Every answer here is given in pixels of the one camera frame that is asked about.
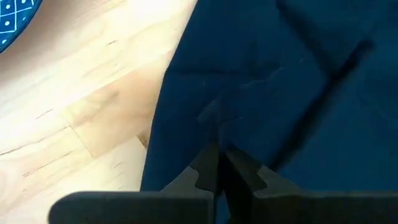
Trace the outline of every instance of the dark blue cloth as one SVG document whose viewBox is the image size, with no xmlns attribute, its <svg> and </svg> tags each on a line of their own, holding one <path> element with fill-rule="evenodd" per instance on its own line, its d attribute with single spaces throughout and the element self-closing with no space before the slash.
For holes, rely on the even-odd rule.
<svg viewBox="0 0 398 224">
<path fill-rule="evenodd" d="M 305 189 L 398 189 L 397 52 L 397 1 L 198 0 L 141 189 L 165 187 L 214 137 Z"/>
</svg>

